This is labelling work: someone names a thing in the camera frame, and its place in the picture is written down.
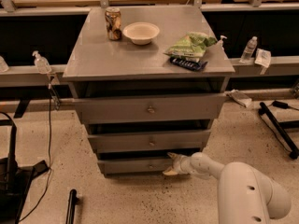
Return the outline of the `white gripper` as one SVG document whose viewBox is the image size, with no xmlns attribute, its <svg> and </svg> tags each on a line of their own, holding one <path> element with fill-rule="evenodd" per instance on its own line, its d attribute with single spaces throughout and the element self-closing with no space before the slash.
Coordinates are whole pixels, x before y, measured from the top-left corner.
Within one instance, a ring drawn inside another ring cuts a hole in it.
<svg viewBox="0 0 299 224">
<path fill-rule="evenodd" d="M 168 167 L 163 171 L 164 175 L 186 175 L 190 172 L 190 160 L 191 158 L 185 155 L 179 155 L 173 152 L 167 152 L 167 155 L 173 160 L 173 168 Z"/>
</svg>

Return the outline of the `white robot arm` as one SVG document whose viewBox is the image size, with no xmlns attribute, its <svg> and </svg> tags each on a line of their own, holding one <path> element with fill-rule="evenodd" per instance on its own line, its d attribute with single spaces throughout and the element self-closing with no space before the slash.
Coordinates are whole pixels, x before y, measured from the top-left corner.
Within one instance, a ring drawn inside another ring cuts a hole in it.
<svg viewBox="0 0 299 224">
<path fill-rule="evenodd" d="M 291 195 L 279 183 L 244 162 L 226 165 L 203 152 L 191 156 L 168 152 L 172 164 L 165 175 L 211 176 L 218 180 L 219 224 L 270 224 L 292 207 Z"/>
</svg>

